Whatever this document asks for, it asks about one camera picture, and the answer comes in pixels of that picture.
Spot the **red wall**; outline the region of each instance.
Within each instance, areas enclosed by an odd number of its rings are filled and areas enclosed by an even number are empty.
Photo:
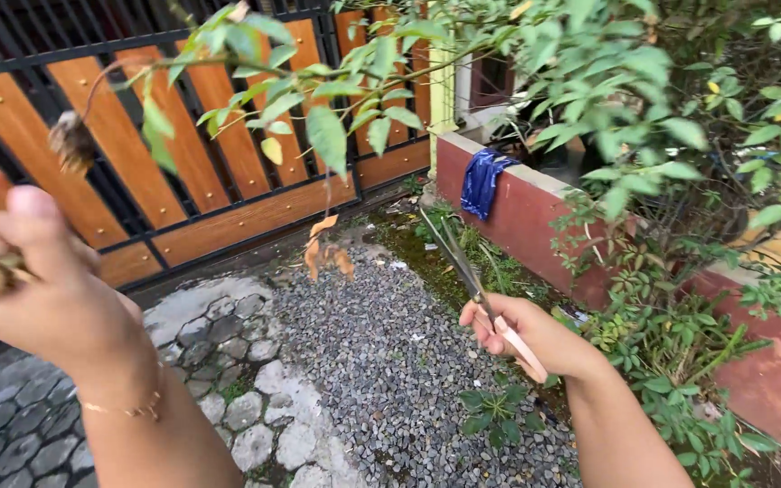
[[[456,134],[438,139],[437,186],[439,194],[454,206],[460,206],[463,172],[471,156],[483,148],[463,141]],[[550,249],[555,236],[549,222],[567,212],[554,188],[539,188],[537,181],[505,172],[496,181],[493,207],[486,222],[462,212],[464,219],[521,261],[528,269],[550,282],[559,291],[571,294],[591,307],[605,303],[604,270],[593,269],[581,276],[571,287],[571,274],[562,267],[562,259]],[[599,234],[590,227],[590,235]],[[715,272],[704,272],[697,279],[698,291],[715,296],[721,290],[736,290],[739,284]],[[762,321],[749,316],[738,304],[737,296],[729,296],[717,309],[730,314],[736,324],[746,323],[751,338],[770,338],[775,347],[754,352],[741,361],[732,361],[715,374],[719,387],[730,391],[728,406],[754,426],[781,440],[781,319]]]

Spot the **metal gate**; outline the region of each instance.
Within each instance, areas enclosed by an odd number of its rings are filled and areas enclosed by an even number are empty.
[[[223,3],[181,0],[181,5],[203,19]],[[293,70],[314,62],[338,66],[366,42],[363,27],[348,38],[350,22],[386,15],[379,9],[333,16],[327,0],[261,0],[252,8],[286,23],[297,39],[298,54],[288,61]],[[0,168],[12,183],[37,184],[56,197],[72,227],[102,254],[103,278],[114,286],[153,280],[325,208],[325,176],[311,153],[297,158],[307,147],[296,118],[303,116],[300,108],[283,116],[293,122],[294,134],[277,136],[285,148],[279,167],[255,150],[262,135],[244,126],[213,141],[195,127],[205,109],[226,105],[234,92],[258,81],[232,78],[222,66],[191,67],[172,88],[162,80],[153,87],[154,99],[176,128],[170,149],[178,176],[156,166],[141,138],[141,91],[109,89],[125,81],[118,71],[103,82],[86,121],[96,146],[94,167],[85,179],[59,173],[46,146],[49,127],[63,110],[85,108],[89,84],[104,66],[128,56],[176,56],[187,37],[165,0],[0,0]],[[409,62],[420,70],[428,62],[426,46],[415,50],[422,54]],[[406,103],[426,127],[427,81],[408,88],[416,97],[395,103]],[[347,103],[333,101],[336,108]],[[378,159],[365,127],[359,129],[349,140],[349,183],[332,179],[331,204],[353,204],[362,189],[427,167],[425,138],[426,132],[395,122],[390,148]],[[0,195],[0,208],[3,202]]]

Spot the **gravel path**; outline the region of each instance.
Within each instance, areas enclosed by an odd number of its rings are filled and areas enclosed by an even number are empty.
[[[312,283],[300,268],[274,298],[288,324],[282,355],[323,389],[323,406],[367,484],[580,486],[574,435],[561,423],[524,430],[518,446],[500,450],[486,433],[461,434],[466,413],[457,395],[495,387],[499,366],[416,273],[380,247],[349,252],[354,282],[322,272]],[[521,410],[531,412],[534,400]]]

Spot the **bracelet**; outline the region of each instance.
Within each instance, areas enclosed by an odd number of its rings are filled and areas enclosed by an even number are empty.
[[[162,370],[164,369],[165,365],[163,365],[160,361],[158,362],[158,365],[159,365],[159,384],[158,384],[158,388],[153,392],[152,399],[150,399],[149,403],[147,403],[146,405],[138,406],[131,410],[123,410],[125,415],[128,415],[129,417],[137,417],[140,415],[149,414],[153,416],[154,422],[159,421],[159,413],[155,408],[157,407],[157,405],[159,405],[159,402],[161,401],[161,394],[159,393],[159,390],[161,389]],[[81,402],[81,403],[83,404],[83,406],[85,406],[89,410],[92,410],[93,412],[100,412],[100,413],[111,412],[109,409],[99,405],[94,405],[86,402]]]

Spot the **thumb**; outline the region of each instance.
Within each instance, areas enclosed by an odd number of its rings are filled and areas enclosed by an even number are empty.
[[[0,236],[20,249],[29,271],[46,282],[67,281],[85,272],[52,196],[19,186],[8,192],[7,203],[8,211],[0,212]]]

